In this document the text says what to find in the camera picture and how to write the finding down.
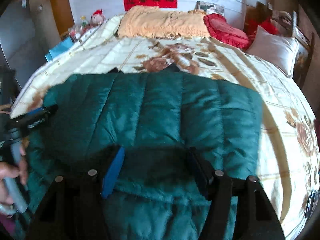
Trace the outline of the person's left hand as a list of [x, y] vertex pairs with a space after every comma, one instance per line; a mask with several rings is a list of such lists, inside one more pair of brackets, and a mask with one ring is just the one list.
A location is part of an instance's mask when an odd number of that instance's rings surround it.
[[20, 146], [21, 160], [18, 166], [12, 166], [6, 162], [1, 161], [1, 204], [12, 205], [14, 204], [13, 199], [7, 191], [4, 178], [19, 178], [22, 185], [27, 184], [28, 180], [28, 164], [25, 159], [26, 152], [23, 146]]

